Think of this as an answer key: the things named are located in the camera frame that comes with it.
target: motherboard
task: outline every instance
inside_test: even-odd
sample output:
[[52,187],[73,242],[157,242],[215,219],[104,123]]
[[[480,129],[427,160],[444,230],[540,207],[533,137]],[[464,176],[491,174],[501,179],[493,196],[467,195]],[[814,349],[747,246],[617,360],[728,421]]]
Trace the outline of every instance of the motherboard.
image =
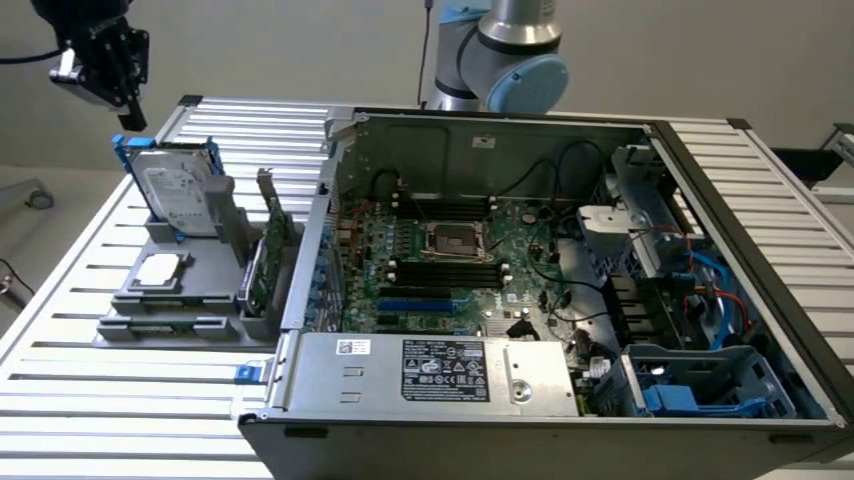
[[345,208],[341,331],[565,339],[569,325],[555,318],[571,316],[564,289],[531,268],[561,278],[541,228],[549,210],[539,202],[427,200]]

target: blue cable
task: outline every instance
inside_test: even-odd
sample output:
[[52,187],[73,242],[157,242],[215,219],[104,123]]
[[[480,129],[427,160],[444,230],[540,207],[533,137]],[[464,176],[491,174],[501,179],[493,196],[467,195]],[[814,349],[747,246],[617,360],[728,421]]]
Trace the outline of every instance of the blue cable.
[[[720,265],[718,262],[715,262],[711,258],[708,258],[702,253],[695,253],[695,252],[690,254],[686,253],[686,256],[687,255],[692,256],[696,260],[699,260],[699,262],[703,265],[706,265],[714,271],[718,272],[718,274],[720,275],[720,284],[723,287],[722,290],[730,291],[730,276],[727,274],[726,267]],[[727,303],[728,302],[723,302],[723,315],[720,319],[720,329],[718,330],[718,335],[715,336],[715,340],[711,343],[708,350],[720,349],[720,347],[723,346],[723,339],[726,338],[727,330],[730,328],[730,323],[732,323],[730,318],[732,316],[732,309],[728,307]]]

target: label sticker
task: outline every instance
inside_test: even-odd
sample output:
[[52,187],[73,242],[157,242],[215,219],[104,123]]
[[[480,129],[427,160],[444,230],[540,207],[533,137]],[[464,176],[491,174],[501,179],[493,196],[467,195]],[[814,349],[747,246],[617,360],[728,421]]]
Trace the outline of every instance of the label sticker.
[[365,339],[339,340],[335,346],[336,355],[369,355],[371,341]]
[[472,137],[472,148],[495,148],[495,137]]
[[409,402],[488,402],[483,342],[403,340],[400,395]]

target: capacitor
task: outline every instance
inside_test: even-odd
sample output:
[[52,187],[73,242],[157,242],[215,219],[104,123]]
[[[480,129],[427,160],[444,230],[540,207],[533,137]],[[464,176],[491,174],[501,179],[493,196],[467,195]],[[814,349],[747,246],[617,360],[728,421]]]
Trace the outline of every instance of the capacitor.
[[525,225],[533,225],[536,223],[536,215],[532,213],[525,213],[521,215],[521,223]]

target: small circuit board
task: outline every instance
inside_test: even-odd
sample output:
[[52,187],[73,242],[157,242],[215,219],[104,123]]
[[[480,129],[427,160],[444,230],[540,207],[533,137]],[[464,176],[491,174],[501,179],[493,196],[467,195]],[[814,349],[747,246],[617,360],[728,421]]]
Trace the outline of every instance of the small circuit board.
[[[336,236],[347,265],[343,331],[507,336],[524,319],[543,340],[567,338],[568,326],[547,321],[560,286],[529,268],[536,261],[560,278],[536,206],[505,202],[484,218],[452,221],[399,218],[381,204],[348,211],[356,214],[339,219]],[[531,241],[533,234],[541,238]]]

